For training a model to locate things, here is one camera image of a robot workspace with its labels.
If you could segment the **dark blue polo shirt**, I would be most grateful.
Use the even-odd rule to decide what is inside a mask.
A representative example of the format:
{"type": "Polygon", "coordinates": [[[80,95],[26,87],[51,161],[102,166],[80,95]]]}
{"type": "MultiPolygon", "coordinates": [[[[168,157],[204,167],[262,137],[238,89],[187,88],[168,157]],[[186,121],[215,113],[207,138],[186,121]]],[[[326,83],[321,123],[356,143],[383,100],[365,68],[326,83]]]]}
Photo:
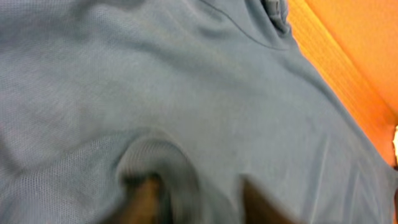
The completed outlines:
{"type": "Polygon", "coordinates": [[[1,222],[391,223],[397,172],[301,54],[285,1],[2,1],[1,222]]]}

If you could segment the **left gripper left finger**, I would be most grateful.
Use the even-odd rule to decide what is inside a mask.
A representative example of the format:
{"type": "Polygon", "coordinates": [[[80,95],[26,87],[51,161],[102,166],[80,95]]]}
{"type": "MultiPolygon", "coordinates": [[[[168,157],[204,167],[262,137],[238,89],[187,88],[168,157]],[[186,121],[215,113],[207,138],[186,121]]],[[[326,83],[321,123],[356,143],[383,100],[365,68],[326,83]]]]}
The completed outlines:
{"type": "Polygon", "coordinates": [[[161,224],[168,222],[168,209],[162,202],[166,196],[161,178],[150,175],[143,178],[125,178],[122,181],[124,199],[109,214],[103,224],[161,224]]]}

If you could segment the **white t-shirt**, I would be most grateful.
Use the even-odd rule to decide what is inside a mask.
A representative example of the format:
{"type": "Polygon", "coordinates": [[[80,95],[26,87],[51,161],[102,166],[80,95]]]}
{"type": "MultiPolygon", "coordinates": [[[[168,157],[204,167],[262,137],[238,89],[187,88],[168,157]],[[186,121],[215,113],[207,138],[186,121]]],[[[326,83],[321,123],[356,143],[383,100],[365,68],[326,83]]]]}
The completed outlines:
{"type": "Polygon", "coordinates": [[[394,146],[394,155],[396,162],[398,162],[398,126],[395,127],[392,144],[394,146]]]}

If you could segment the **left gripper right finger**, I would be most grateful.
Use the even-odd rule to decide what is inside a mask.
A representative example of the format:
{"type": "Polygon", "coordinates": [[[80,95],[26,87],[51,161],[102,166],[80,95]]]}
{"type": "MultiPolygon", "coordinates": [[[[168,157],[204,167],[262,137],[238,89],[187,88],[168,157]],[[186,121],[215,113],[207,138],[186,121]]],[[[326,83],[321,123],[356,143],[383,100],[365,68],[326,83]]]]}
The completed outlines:
{"type": "Polygon", "coordinates": [[[242,179],[241,191],[245,224],[304,224],[288,214],[250,179],[242,179]]]}

